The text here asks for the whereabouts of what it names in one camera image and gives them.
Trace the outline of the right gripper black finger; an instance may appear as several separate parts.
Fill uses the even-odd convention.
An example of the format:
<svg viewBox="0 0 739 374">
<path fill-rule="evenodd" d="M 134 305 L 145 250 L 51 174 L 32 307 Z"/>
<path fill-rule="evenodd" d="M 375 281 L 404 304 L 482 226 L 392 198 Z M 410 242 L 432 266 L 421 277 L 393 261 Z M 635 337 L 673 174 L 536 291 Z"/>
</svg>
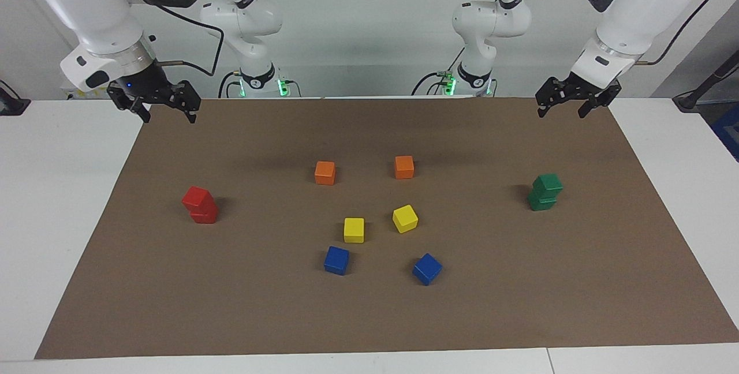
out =
<svg viewBox="0 0 739 374">
<path fill-rule="evenodd" d="M 130 111 L 133 114 L 136 114 L 144 124 L 150 122 L 150 111 L 145 108 L 140 97 L 131 97 L 127 95 L 124 89 L 119 87 L 119 85 L 108 85 L 107 94 L 119 110 Z"/>
<path fill-rule="evenodd" d="M 200 110 L 201 97 L 190 82 L 182 80 L 169 86 L 169 97 L 166 105 L 185 114 L 190 124 L 195 124 L 196 114 Z"/>
</svg>

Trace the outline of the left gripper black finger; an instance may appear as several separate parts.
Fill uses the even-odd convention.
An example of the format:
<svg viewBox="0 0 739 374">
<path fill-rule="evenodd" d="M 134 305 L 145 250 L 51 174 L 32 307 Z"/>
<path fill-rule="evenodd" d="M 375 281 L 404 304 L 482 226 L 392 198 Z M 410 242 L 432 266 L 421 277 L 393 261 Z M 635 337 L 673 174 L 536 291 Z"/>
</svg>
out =
<svg viewBox="0 0 739 374">
<path fill-rule="evenodd" d="M 547 112 L 554 106 L 568 102 L 565 88 L 569 82 L 549 77 L 539 90 L 535 93 L 536 102 L 538 103 L 538 116 L 543 118 Z"/>
<path fill-rule="evenodd" d="M 599 107 L 607 107 L 612 103 L 620 93 L 621 84 L 618 80 L 613 80 L 609 87 L 605 88 L 599 93 L 588 93 L 588 99 L 586 99 L 583 105 L 578 109 L 578 116 L 580 118 L 586 117 L 589 112 Z"/>
</svg>

